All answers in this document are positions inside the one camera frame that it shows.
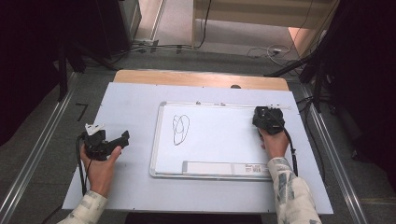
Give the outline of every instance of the gray floor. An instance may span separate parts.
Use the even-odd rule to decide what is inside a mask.
[[[266,58],[250,59],[246,56],[195,51],[182,51],[176,54],[172,50],[164,49],[159,49],[155,53],[130,53],[117,63],[117,66],[125,69],[205,71],[245,74],[246,76],[269,74],[279,69],[278,65]],[[85,74],[78,74],[76,90],[9,223],[41,223],[53,209],[63,202],[76,168],[74,150],[76,137],[83,131],[86,122],[94,121],[106,86],[112,81],[114,75],[115,72],[107,71],[103,67],[91,67]],[[293,91],[296,100],[304,98],[301,84],[295,81],[295,77],[286,75],[285,78],[289,80],[290,90]],[[14,137],[0,147],[0,198],[2,200],[50,117],[56,105],[57,94],[58,89],[55,88],[22,124]],[[89,104],[81,121],[77,119],[82,107],[77,106],[76,103]],[[362,207],[368,220],[370,223],[396,223],[396,216],[393,214],[396,208],[394,203],[370,201],[370,199],[395,197],[386,175],[371,163],[361,163],[350,158],[352,146],[344,133],[342,124],[337,117],[330,115],[326,105],[322,105],[322,109],[323,117],[357,194],[365,201]],[[309,119],[309,124],[314,130],[315,139],[319,143],[319,150],[324,159],[326,184],[329,186],[327,191],[334,210],[334,215],[322,217],[323,223],[353,223],[311,119]],[[318,154],[313,142],[311,145],[314,153]],[[56,223],[69,212],[58,212],[50,223]],[[126,214],[126,212],[105,211],[100,223],[123,223]],[[276,222],[275,215],[265,215],[263,218],[264,223]]]

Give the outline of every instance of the table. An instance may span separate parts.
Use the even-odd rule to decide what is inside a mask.
[[[205,19],[209,0],[193,1],[194,46],[195,20]],[[304,57],[330,25],[338,4],[339,0],[213,0],[208,19],[289,27],[295,48]]]
[[[173,82],[190,86],[174,86],[171,85]],[[261,84],[258,83],[272,86],[274,90],[247,90],[253,86],[259,88]],[[202,84],[220,88],[204,87]],[[230,89],[230,84],[245,89]],[[177,213],[274,213],[272,182],[154,178],[149,175],[149,162],[160,102],[225,100],[235,105],[257,105],[262,104],[265,98],[265,102],[284,105],[290,99],[294,102],[292,93],[287,89],[287,83],[282,78],[153,70],[119,71],[114,82],[109,83],[95,120],[95,123],[103,122],[106,125],[109,140],[117,138],[125,130],[131,135],[131,144],[122,151],[116,163],[107,209]],[[297,111],[295,103],[292,107],[292,111]],[[299,172],[311,187],[318,212],[332,214],[301,120],[297,124],[298,130],[290,132],[290,135],[300,134],[302,137],[293,140],[293,144],[296,147],[305,146],[305,149],[300,147],[299,151],[300,158],[304,159]],[[80,199],[76,172],[64,201],[64,209],[73,209]]]

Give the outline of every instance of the sleeve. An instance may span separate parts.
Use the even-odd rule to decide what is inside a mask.
[[[99,217],[105,210],[107,198],[102,195],[88,191],[81,203],[73,210],[66,219],[58,224],[93,224],[97,223]]]
[[[274,181],[278,223],[321,223],[309,187],[285,158],[273,158],[268,168]]]

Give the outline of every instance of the black handheld device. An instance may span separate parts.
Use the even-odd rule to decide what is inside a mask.
[[[271,135],[282,132],[285,126],[282,111],[268,106],[256,106],[252,123]]]
[[[84,144],[87,156],[96,161],[105,161],[106,157],[111,154],[115,147],[120,146],[124,148],[129,145],[129,133],[125,131],[120,138],[107,142],[106,131],[100,130],[93,135],[88,135],[84,132]]]

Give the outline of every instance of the floor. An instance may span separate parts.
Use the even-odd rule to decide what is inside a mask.
[[[210,25],[207,27],[207,43],[214,46],[216,41],[212,39],[215,37],[210,33],[209,28],[211,27],[214,26]],[[161,24],[159,24],[158,29],[156,37],[160,41],[164,41],[166,36],[161,35]],[[284,31],[281,29],[274,28],[272,31],[269,27],[266,29],[270,36],[279,35],[286,42],[289,41],[288,43],[291,43],[291,37],[284,35],[285,33],[282,33]],[[267,42],[262,44],[263,46],[269,46],[267,43],[274,43],[272,40],[265,41]],[[246,49],[257,46],[257,44],[252,44],[247,46]],[[230,51],[220,52],[221,48],[219,47],[215,52],[205,49],[199,51],[182,50],[179,54],[169,49],[157,49],[152,53],[149,51],[136,51],[126,54],[125,57],[116,63],[116,66],[124,69],[221,72],[242,74],[244,76],[262,76],[275,72],[282,67],[275,64],[268,57],[248,57],[245,52],[239,54]],[[40,163],[35,168],[29,184],[22,188],[24,193],[19,199],[9,223],[41,223],[64,200],[73,172],[76,169],[76,156],[74,153],[76,136],[83,130],[86,122],[89,123],[94,120],[106,91],[106,86],[115,76],[114,71],[108,71],[102,66],[92,65],[90,59],[86,60],[91,67],[84,74],[74,74],[70,77],[70,79],[73,78],[76,81],[76,84],[73,85],[73,94],[71,94],[68,104],[65,105],[63,115],[59,123],[57,123],[56,129],[54,129],[53,135],[49,137]],[[288,60],[293,60],[293,58],[282,58],[279,60],[282,63],[286,63]],[[295,77],[295,72],[286,74],[283,77],[288,81],[296,101],[303,99],[302,84]],[[6,198],[9,188],[17,178],[32,149],[35,148],[35,143],[42,130],[46,128],[46,123],[57,106],[57,97],[58,88],[55,88],[43,99],[15,135],[6,144],[0,146],[0,199],[2,201]],[[78,118],[83,108],[77,104],[88,105],[80,121],[78,121]],[[353,147],[347,138],[342,123],[330,113],[326,104],[322,104],[321,108],[323,110],[322,116],[327,124],[334,146],[356,190],[368,222],[396,223],[396,216],[394,216],[396,194],[391,189],[386,174],[374,164],[351,159]],[[313,131],[313,138],[311,137],[310,141],[319,166],[321,162],[318,152],[323,157],[325,182],[328,186],[327,191],[334,210],[334,215],[322,216],[322,221],[323,223],[353,223],[353,218],[346,204],[346,198],[343,196],[343,192],[334,175],[334,170],[330,165],[328,155],[324,150],[323,143],[320,141],[320,136],[311,116],[308,116],[308,124]],[[318,142],[318,149],[316,149],[313,139]],[[59,211],[49,223],[58,222],[65,218],[69,212]],[[126,216],[127,212],[105,211],[99,223],[123,223]],[[276,223],[276,215],[263,216],[263,223]]]

